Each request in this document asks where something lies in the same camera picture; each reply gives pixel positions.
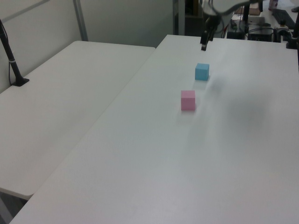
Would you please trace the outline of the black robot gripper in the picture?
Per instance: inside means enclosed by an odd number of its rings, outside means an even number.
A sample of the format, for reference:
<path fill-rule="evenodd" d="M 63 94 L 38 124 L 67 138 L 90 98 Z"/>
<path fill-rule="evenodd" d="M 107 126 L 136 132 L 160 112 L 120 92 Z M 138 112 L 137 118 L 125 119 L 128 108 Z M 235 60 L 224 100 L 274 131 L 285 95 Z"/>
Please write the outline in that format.
<path fill-rule="evenodd" d="M 221 17 L 219 15 L 203 14 L 204 31 L 200 40 L 201 50 L 206 51 L 208 41 L 212 41 L 214 34 L 217 31 L 219 24 L 221 23 Z"/>

